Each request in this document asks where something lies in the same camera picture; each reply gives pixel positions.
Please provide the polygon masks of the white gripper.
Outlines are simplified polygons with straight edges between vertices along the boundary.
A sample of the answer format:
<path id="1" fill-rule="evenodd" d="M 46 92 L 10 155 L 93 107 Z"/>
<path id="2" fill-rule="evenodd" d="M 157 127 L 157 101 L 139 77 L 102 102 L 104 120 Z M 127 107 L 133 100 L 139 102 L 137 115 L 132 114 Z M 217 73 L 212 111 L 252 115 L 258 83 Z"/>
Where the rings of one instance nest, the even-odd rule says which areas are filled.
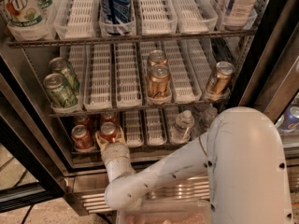
<path id="1" fill-rule="evenodd" d="M 100 132 L 95 133 L 95 140 L 102 152 L 102 161 L 107 169 L 108 180 L 110 182 L 117 178 L 133 175 L 135 173 L 131 164 L 130 150 L 125 145 L 125 136 L 120 125 L 117 126 L 116 141 L 119 143 L 110 144 L 105 138 L 100 135 Z"/>

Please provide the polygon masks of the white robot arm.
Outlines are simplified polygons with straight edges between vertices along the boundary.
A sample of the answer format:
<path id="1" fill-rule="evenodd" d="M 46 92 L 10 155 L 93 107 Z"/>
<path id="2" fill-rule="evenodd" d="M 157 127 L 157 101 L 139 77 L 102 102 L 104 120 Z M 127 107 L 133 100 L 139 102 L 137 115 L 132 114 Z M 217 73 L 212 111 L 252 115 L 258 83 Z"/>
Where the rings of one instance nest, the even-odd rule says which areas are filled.
<path id="1" fill-rule="evenodd" d="M 131 209 L 154 189 L 207 173 L 212 224 L 294 224 L 282 141 L 273 121 L 256 109 L 221 112 L 206 133 L 141 172 L 123 143 L 107 145 L 102 160 L 105 202 L 113 210 Z"/>

